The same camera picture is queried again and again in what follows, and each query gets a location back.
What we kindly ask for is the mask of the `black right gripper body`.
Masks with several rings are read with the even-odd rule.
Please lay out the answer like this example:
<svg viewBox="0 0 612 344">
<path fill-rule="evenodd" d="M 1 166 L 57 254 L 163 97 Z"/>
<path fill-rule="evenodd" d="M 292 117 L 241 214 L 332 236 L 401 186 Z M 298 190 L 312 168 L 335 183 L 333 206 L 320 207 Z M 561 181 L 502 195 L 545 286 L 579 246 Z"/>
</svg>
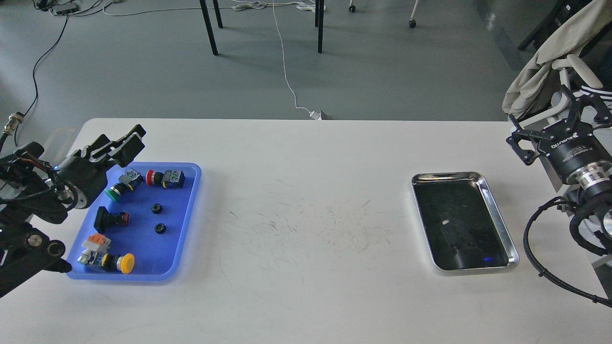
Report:
<svg viewBox="0 0 612 344">
<path fill-rule="evenodd" d="M 595 163 L 608 171 L 611 155 L 593 135 L 593 126 L 577 122 L 567 131 L 563 120 L 544 128 L 544 139 L 538 144 L 538 152 L 544 155 L 555 174 L 566 185 L 577 184 L 576 171 Z"/>
</svg>

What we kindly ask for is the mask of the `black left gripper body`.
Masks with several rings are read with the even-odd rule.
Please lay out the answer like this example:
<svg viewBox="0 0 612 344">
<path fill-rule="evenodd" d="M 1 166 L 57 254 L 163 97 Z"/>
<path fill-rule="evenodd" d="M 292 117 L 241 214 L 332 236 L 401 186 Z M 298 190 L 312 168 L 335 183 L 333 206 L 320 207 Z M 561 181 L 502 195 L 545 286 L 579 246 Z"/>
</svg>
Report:
<svg viewBox="0 0 612 344">
<path fill-rule="evenodd" d="M 77 209 L 86 209 L 107 186 L 107 171 L 115 163 L 109 159 L 91 161 L 73 154 L 57 165 L 57 173 L 63 181 L 76 190 Z"/>
</svg>

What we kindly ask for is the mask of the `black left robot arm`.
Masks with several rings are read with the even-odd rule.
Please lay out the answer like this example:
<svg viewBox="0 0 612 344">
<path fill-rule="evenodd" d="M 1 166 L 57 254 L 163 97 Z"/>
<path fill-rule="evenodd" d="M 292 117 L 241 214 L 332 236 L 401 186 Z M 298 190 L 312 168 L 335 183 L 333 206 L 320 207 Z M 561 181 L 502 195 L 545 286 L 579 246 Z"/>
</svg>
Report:
<svg viewBox="0 0 612 344">
<path fill-rule="evenodd" d="M 107 186 L 107 172 L 124 167 L 144 149 L 139 124 L 120 139 L 100 135 L 58 165 L 41 160 L 35 141 L 1 157 L 1 295 L 5 296 L 42 270 L 68 273 L 65 244 L 31 224 L 38 217 L 61 224 L 72 209 L 86 209 Z"/>
</svg>

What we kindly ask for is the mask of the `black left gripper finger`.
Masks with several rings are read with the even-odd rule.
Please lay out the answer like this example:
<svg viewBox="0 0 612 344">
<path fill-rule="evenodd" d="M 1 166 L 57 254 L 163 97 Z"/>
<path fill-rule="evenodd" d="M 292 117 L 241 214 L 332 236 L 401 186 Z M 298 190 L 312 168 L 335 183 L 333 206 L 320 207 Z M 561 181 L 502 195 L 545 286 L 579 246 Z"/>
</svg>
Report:
<svg viewBox="0 0 612 344">
<path fill-rule="evenodd" d="M 145 147 L 139 134 L 125 136 L 118 141 L 112 141 L 107 146 L 103 162 L 107 166 L 120 167 L 129 165 Z"/>
<path fill-rule="evenodd" d="M 86 161 L 133 161 L 144 150 L 145 129 L 137 124 L 120 139 L 110 140 L 100 135 L 94 143 L 80 150 L 80 157 Z"/>
</svg>

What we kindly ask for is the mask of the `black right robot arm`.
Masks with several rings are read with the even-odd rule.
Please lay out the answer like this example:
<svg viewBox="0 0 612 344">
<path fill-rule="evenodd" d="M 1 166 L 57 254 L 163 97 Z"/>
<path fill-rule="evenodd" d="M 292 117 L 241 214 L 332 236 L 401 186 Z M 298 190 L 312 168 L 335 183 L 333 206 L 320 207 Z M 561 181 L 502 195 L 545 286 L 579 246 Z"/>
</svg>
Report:
<svg viewBox="0 0 612 344">
<path fill-rule="evenodd" d="M 523 248 L 538 276 L 593 303 L 610 307 L 610 299 L 580 290 L 549 272 L 536 259 L 529 244 L 529 231 L 540 214 L 554 205 L 566 205 L 573 215 L 569 224 L 573 240 L 595 255 L 611 254 L 611 235 L 605 227 L 605 217 L 611 211 L 611 155 L 594 135 L 595 129 L 610 128 L 611 112 L 599 94 L 574 96 L 564 85 L 560 91 L 570 102 L 566 119 L 537 131 L 523 128 L 513 115 L 509 116 L 514 131 L 506 142 L 522 163 L 529 166 L 538 158 L 545 159 L 564 185 L 579 187 L 575 199 L 557 196 L 537 209 L 527 221 Z M 595 109 L 597 127 L 581 120 L 587 106 Z"/>
</svg>

